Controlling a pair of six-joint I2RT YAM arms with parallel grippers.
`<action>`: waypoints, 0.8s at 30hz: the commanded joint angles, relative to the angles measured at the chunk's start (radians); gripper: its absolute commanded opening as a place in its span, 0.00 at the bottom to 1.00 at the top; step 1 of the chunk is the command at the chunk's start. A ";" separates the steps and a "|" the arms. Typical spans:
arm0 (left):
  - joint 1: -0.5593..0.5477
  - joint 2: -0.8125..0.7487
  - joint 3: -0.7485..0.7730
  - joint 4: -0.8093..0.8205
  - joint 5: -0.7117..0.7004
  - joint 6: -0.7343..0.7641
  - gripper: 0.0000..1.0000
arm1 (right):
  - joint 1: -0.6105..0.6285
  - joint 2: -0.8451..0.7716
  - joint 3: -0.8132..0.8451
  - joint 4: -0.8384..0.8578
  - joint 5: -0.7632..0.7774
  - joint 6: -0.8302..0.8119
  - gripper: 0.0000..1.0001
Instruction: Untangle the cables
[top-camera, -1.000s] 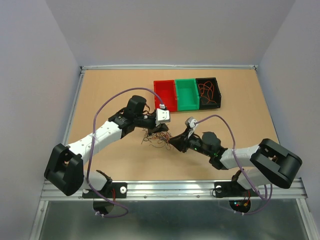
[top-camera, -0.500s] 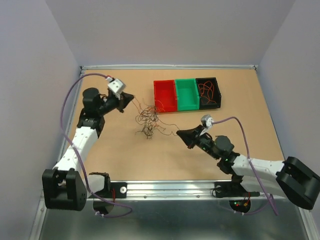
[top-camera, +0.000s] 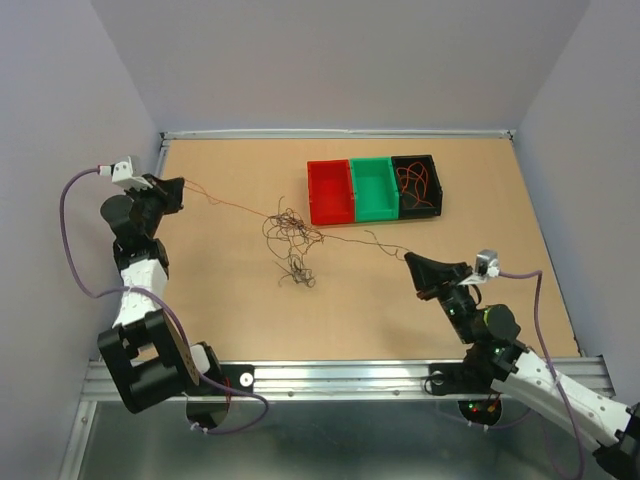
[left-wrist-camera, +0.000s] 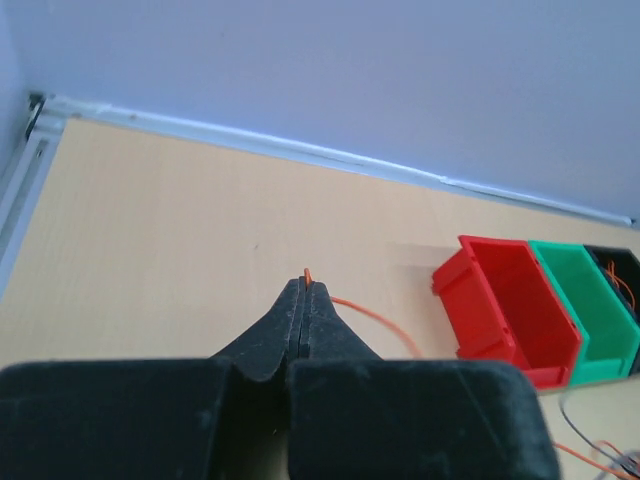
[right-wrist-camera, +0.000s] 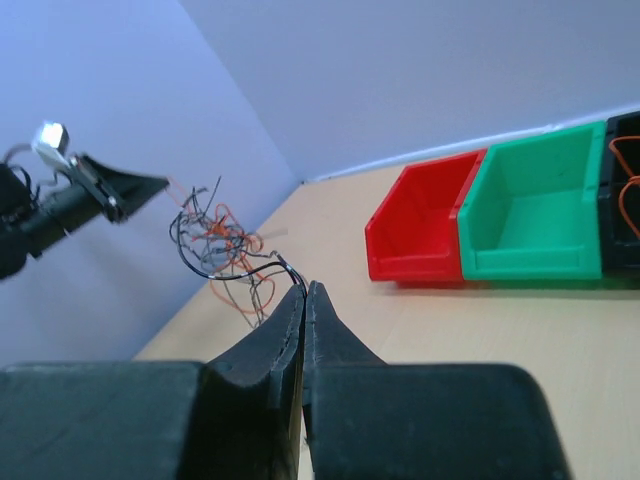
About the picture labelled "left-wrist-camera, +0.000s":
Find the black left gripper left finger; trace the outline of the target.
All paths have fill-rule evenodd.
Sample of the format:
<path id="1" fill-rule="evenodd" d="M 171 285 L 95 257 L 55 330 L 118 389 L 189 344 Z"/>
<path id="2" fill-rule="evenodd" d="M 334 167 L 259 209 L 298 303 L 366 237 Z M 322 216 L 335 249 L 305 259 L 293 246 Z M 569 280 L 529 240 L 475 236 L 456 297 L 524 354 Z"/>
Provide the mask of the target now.
<path id="1" fill-rule="evenodd" d="M 208 358 L 39 361 L 1 372 L 5 479 L 212 479 L 282 424 L 300 283 Z"/>

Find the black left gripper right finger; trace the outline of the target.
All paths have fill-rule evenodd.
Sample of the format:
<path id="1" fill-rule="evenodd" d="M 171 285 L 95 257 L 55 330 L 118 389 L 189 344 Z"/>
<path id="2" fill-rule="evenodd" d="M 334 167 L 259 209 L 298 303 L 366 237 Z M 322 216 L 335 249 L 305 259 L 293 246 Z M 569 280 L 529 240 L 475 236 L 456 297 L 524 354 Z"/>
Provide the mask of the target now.
<path id="1" fill-rule="evenodd" d="M 497 361 L 384 360 L 305 288 L 287 372 L 293 479 L 556 479 L 536 391 Z"/>

